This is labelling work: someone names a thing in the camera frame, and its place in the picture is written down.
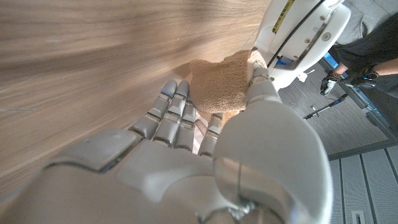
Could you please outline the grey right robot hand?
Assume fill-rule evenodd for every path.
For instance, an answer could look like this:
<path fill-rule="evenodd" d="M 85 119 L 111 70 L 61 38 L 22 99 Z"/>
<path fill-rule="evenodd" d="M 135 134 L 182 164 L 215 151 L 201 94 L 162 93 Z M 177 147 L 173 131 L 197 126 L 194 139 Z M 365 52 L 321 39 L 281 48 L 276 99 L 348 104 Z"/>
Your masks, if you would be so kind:
<path fill-rule="evenodd" d="M 187 82 L 168 81 L 129 129 L 67 146 L 2 223 L 328 223 L 333 184 L 318 134 L 255 63 L 246 109 L 214 114 L 194 154 Z"/>

